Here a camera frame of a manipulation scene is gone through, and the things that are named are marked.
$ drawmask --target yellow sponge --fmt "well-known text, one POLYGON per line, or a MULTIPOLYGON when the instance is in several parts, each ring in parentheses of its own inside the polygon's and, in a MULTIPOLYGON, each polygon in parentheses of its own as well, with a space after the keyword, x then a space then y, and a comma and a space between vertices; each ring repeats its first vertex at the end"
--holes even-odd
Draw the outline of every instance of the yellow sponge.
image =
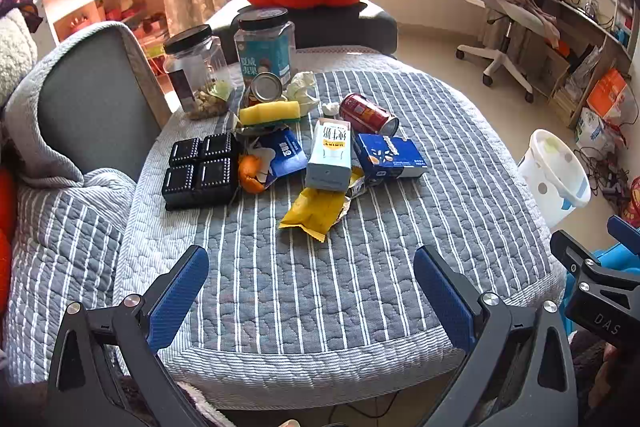
POLYGON ((238 111, 238 119, 245 127, 298 121, 300 120, 300 104, 283 101, 259 103, 238 111))

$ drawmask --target plastic jar with label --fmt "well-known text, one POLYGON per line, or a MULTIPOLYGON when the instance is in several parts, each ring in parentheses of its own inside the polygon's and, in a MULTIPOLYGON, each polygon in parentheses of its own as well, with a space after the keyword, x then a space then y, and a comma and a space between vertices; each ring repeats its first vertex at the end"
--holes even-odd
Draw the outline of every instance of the plastic jar with label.
POLYGON ((282 85, 291 78, 291 59, 296 53, 295 25, 289 21, 286 8, 260 8, 238 16, 234 40, 242 70, 244 85, 248 86, 258 73, 273 73, 282 85))
POLYGON ((225 114, 233 87, 220 39, 208 24, 164 42, 164 70, 185 114, 192 120, 225 114))

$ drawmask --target white office chair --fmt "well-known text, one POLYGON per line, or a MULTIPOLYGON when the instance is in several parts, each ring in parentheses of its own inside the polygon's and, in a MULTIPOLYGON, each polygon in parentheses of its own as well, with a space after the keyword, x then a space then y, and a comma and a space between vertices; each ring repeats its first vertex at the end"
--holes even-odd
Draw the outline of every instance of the white office chair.
POLYGON ((527 92, 525 93, 524 99, 532 103, 533 102, 533 88, 531 84, 527 82, 527 79, 520 73, 518 68, 511 62, 511 59, 507 56, 507 50, 509 49, 509 43, 511 42, 511 32, 513 29, 513 24, 518 23, 523 26, 526 30, 531 30, 538 35, 545 36, 544 26, 540 19, 538 19, 533 13, 521 8, 520 6, 516 6, 515 4, 511 4, 505 0, 465 0, 468 3, 474 4, 475 6, 479 6, 481 8, 490 8, 497 12, 500 12, 504 16, 509 19, 509 27, 507 32, 504 35, 504 39, 502 40, 502 44, 499 50, 492 50, 488 48, 475 48, 472 46, 461 45, 458 46, 456 51, 456 58, 465 58, 465 53, 475 55, 476 57, 490 58, 493 62, 489 64, 489 66, 484 70, 482 74, 482 83, 485 86, 491 86, 494 83, 492 79, 492 74, 500 68, 500 66, 504 66, 507 71, 511 73, 511 76, 515 78, 518 83, 524 87, 527 92))

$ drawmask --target white bucket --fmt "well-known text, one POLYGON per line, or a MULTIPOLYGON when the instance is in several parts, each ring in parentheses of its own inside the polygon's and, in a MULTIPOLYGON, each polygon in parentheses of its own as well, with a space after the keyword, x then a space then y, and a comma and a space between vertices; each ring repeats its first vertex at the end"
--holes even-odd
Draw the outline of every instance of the white bucket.
POLYGON ((572 150, 549 131, 538 129, 531 135, 518 171, 550 229, 574 208, 589 203, 591 188, 584 168, 572 150))

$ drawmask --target blue food package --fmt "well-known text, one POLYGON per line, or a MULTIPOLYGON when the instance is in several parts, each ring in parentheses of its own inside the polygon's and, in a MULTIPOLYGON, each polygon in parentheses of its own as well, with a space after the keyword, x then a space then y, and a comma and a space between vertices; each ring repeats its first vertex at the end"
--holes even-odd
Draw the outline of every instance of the blue food package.
POLYGON ((257 178, 265 188, 278 178, 306 168, 305 152, 290 129, 260 136, 247 148, 247 152, 261 159, 257 178))
POLYGON ((358 134, 353 148, 368 184, 390 178, 417 178, 427 172, 424 158, 409 139, 358 134))

